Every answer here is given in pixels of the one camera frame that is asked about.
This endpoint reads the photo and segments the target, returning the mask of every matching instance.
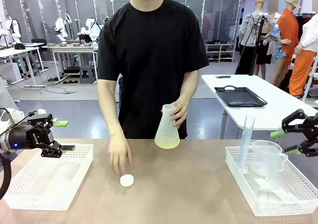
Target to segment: shoe rack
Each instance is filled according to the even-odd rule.
[[[206,43],[205,52],[210,62],[232,62],[235,43]]]

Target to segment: yellow liquid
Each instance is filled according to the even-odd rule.
[[[167,141],[166,139],[164,140],[158,139],[158,140],[155,140],[155,143],[158,147],[162,149],[173,149],[179,145],[180,139],[171,139],[169,141]]]

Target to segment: white tray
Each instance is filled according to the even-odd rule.
[[[93,145],[75,145],[61,158],[41,157],[41,150],[12,179],[4,200],[11,209],[66,211],[90,164]]]
[[[283,176],[286,184],[299,198],[297,201],[261,202],[237,166],[239,147],[226,147],[226,163],[241,189],[246,201],[256,217],[289,216],[312,214],[318,207],[318,189],[288,160]],[[248,161],[252,159],[252,149],[248,150]]]

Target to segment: measuring jug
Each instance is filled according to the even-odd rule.
[[[271,141],[255,141],[252,143],[253,156],[251,169],[259,176],[268,177],[277,171],[283,171],[288,156],[282,153],[282,148]],[[282,168],[278,169],[279,159],[283,159]]]

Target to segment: floor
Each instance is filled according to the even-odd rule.
[[[97,101],[21,101],[18,107],[25,113],[43,108],[52,113],[55,118],[70,121],[65,128],[52,128],[55,138],[109,138],[107,126]],[[192,99],[188,107],[187,139],[217,139],[222,110],[217,99]],[[225,139],[240,139],[240,137],[241,130],[229,117]],[[254,131],[252,138],[254,140],[272,140],[267,131]],[[300,144],[303,140],[304,137],[301,134],[288,134],[283,139],[283,147]],[[302,154],[296,154],[291,155],[289,159],[318,187],[318,157],[307,158]]]
[[[237,55],[234,62],[221,62],[221,63],[210,63],[209,66],[200,70],[200,74],[234,74],[236,67],[238,65]],[[56,69],[53,63],[44,63],[45,66],[49,68],[48,71],[41,74],[41,76],[36,76],[37,84],[44,84],[47,88],[25,88],[26,84],[30,84],[30,79],[24,80],[17,83],[16,85],[11,85],[8,91],[14,100],[35,100],[35,101],[45,101],[45,100],[97,100],[97,90],[95,84],[62,84],[52,86],[52,82],[45,82],[49,77],[56,76]],[[267,75],[266,80],[269,81],[270,77],[274,71],[275,64],[267,65]],[[67,80],[79,80],[78,77],[74,77]],[[63,94],[64,91],[74,92],[70,94]],[[116,93],[119,92],[119,86],[116,86]],[[205,82],[200,78],[199,85],[193,98],[214,98],[210,89],[207,87]]]

